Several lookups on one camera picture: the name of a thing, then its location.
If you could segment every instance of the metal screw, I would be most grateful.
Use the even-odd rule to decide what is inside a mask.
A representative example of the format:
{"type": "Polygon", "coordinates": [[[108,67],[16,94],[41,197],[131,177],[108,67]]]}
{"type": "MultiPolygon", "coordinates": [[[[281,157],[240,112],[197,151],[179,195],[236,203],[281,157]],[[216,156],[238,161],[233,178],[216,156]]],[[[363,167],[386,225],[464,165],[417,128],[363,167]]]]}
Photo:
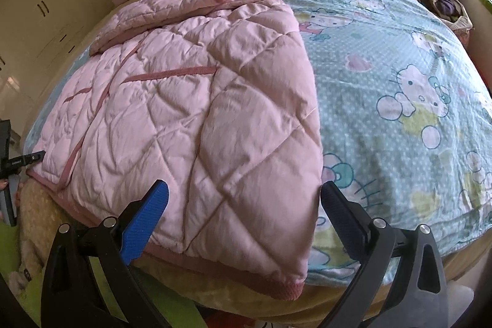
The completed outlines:
{"type": "Polygon", "coordinates": [[[372,223],[374,224],[375,227],[378,228],[386,227],[386,221],[384,221],[382,218],[375,218],[374,220],[372,220],[372,223]]]}
{"type": "Polygon", "coordinates": [[[431,230],[431,229],[429,228],[429,226],[428,226],[428,225],[422,224],[422,225],[420,226],[420,231],[422,231],[424,234],[430,234],[430,233],[431,233],[431,231],[430,231],[430,230],[431,230]]]}
{"type": "Polygon", "coordinates": [[[116,225],[116,218],[108,217],[107,219],[104,220],[103,224],[106,228],[112,228],[116,225]]]}
{"type": "Polygon", "coordinates": [[[60,225],[60,228],[58,228],[58,232],[60,234],[66,234],[69,229],[70,229],[70,225],[68,225],[68,224],[62,224],[62,225],[60,225]]]}

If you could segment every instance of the cabinet handle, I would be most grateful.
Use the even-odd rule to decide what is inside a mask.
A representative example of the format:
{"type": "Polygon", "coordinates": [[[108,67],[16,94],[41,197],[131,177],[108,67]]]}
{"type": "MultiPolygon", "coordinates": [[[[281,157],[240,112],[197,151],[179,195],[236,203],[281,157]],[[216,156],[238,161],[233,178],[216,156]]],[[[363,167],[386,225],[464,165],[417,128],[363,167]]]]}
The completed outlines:
{"type": "Polygon", "coordinates": [[[43,4],[43,6],[45,7],[46,12],[47,12],[47,13],[50,13],[50,10],[48,9],[48,6],[46,6],[46,3],[44,3],[44,1],[41,1],[41,3],[42,3],[42,4],[43,4]]]}
{"type": "Polygon", "coordinates": [[[38,3],[39,10],[41,10],[41,13],[43,13],[43,17],[46,17],[46,13],[44,12],[43,8],[39,5],[38,3]]]}

